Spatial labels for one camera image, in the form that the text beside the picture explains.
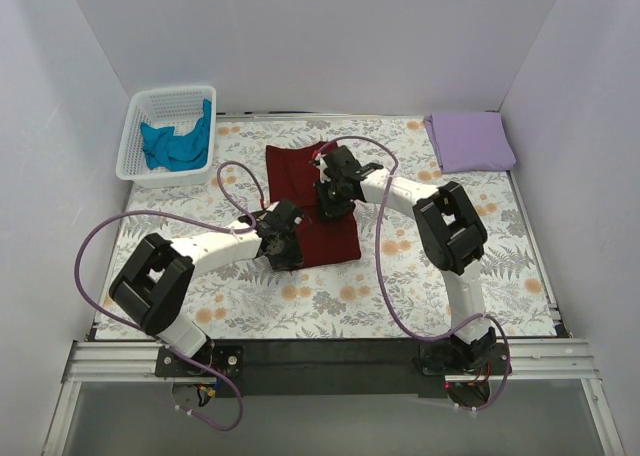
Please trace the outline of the dark red t-shirt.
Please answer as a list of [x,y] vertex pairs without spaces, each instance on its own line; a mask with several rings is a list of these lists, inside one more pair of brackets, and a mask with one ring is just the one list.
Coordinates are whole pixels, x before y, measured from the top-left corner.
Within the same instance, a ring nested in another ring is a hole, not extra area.
[[311,164],[311,160],[324,144],[320,141],[299,149],[285,149],[272,145],[266,147],[270,200],[276,202],[288,199],[300,207],[307,216],[307,221],[298,230],[304,269],[361,258],[355,217],[349,214],[334,221],[321,218],[319,198],[315,189],[320,173],[318,168]]

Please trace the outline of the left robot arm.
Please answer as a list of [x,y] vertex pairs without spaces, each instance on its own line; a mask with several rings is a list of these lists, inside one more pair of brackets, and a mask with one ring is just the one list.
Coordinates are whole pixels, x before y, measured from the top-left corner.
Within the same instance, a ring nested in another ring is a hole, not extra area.
[[188,238],[145,236],[109,288],[109,296],[146,335],[177,350],[178,363],[193,376],[213,362],[211,339],[182,306],[191,281],[232,263],[260,257],[274,270],[303,263],[298,227],[303,210],[283,199],[242,216],[219,231]]

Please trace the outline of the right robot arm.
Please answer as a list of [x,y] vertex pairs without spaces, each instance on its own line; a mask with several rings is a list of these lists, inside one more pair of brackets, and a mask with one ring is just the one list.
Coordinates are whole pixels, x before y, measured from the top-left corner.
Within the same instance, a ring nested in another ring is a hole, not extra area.
[[[378,163],[363,165],[345,146],[332,151],[321,146],[313,153],[312,163],[319,171],[315,188],[324,218],[336,219],[351,212],[357,201],[379,206],[375,267],[383,300],[397,326],[415,340],[448,347],[450,360],[460,371],[479,371],[496,344],[480,281],[488,235],[464,188],[457,182],[437,187],[408,180]],[[420,336],[411,331],[392,306],[382,272],[380,242],[387,209],[413,219],[424,254],[441,272],[451,310],[451,329],[442,335]]]

